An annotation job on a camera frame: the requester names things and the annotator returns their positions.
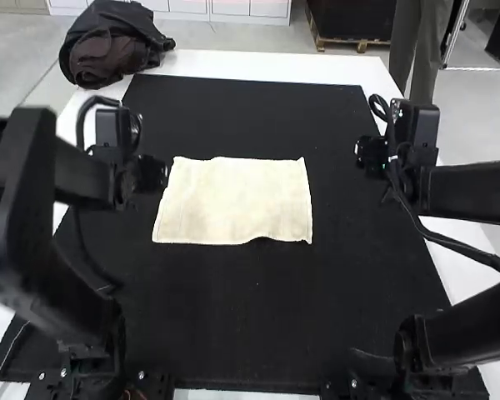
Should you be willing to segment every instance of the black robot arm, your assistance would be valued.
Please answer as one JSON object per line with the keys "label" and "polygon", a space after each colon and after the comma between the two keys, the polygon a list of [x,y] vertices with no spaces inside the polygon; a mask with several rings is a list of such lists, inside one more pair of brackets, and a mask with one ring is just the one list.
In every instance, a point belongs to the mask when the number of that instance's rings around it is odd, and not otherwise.
{"label": "black robot arm", "polygon": [[[370,178],[388,181],[383,201],[396,199],[428,241],[500,272],[500,257],[429,231],[418,217],[500,225],[500,162],[436,167],[436,107],[398,99],[389,107],[377,95],[369,103],[387,122],[387,131],[381,137],[360,137],[355,153],[357,165]],[[353,354],[365,365],[367,360],[381,363],[380,357]],[[453,377],[500,360],[500,283],[444,311],[408,317],[398,329],[393,354],[396,376],[385,390],[396,398],[419,393],[425,398],[459,398],[460,393],[453,391]],[[471,393],[464,397],[481,398]]]}
{"label": "black robot arm", "polygon": [[164,163],[133,154],[139,131],[122,124],[123,114],[129,120],[121,107],[97,113],[101,134],[114,140],[92,147],[92,156],[56,137],[47,109],[17,108],[0,119],[0,303],[57,340],[72,377],[64,390],[81,386],[85,398],[123,393],[124,321],[119,304],[90,287],[59,252],[53,204],[119,210],[133,193],[163,189]]}

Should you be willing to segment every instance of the person's leg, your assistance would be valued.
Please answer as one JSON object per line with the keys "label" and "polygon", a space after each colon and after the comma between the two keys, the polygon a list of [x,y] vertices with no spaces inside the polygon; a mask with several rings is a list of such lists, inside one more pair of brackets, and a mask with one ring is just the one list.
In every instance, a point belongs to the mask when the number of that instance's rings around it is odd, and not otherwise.
{"label": "person's leg", "polygon": [[421,0],[398,0],[392,25],[389,72],[402,93],[406,90],[417,44]]}
{"label": "person's leg", "polygon": [[415,103],[431,104],[442,62],[441,43],[448,27],[453,0],[421,1],[422,15],[409,98]]}

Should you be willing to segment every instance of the gray floor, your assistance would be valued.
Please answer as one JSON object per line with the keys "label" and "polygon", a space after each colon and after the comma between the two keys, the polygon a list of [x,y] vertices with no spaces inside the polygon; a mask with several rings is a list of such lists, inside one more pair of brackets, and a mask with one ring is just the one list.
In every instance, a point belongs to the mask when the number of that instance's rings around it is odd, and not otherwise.
{"label": "gray floor", "polygon": [[[289,27],[235,25],[219,22],[156,21],[176,39],[179,48],[276,53],[317,53],[303,12],[296,0]],[[55,92],[64,77],[56,64],[70,17],[0,14],[0,114],[19,103],[63,109],[73,92]],[[497,64],[483,51],[485,27],[469,22],[460,34],[451,59],[455,66],[491,67]],[[326,54],[356,54],[354,47],[327,49]],[[367,55],[388,62],[388,51],[369,47]],[[446,164],[500,159],[500,72],[440,73],[435,103],[442,110],[438,144]],[[484,230],[500,255],[500,227]]]}

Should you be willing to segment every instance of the white towel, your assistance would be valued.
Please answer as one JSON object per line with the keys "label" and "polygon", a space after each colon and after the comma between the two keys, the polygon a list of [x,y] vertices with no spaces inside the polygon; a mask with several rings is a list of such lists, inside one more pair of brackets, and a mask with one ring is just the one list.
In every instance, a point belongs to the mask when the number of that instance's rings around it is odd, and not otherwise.
{"label": "white towel", "polygon": [[303,158],[175,157],[152,232],[156,243],[241,244],[260,237],[311,243],[312,236]]}

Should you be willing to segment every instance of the rubber mat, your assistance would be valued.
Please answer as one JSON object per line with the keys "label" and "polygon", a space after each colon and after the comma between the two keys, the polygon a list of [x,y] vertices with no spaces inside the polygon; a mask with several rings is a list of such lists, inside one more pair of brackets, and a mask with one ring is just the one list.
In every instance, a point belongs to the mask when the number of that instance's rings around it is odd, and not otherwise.
{"label": "rubber mat", "polygon": [[[315,393],[346,373],[349,348],[390,356],[405,317],[448,306],[408,216],[380,206],[385,183],[355,167],[358,137],[378,134],[360,87],[137,75],[123,102],[143,116],[139,151],[167,163],[304,157],[313,211],[312,245],[241,246],[153,243],[160,196],[136,197],[137,210],[84,212],[92,255],[126,283],[116,297],[130,363],[193,388]],[[71,215],[56,240],[83,268]],[[33,331],[2,378],[59,365],[55,343]],[[477,373],[466,384],[483,388]]]}

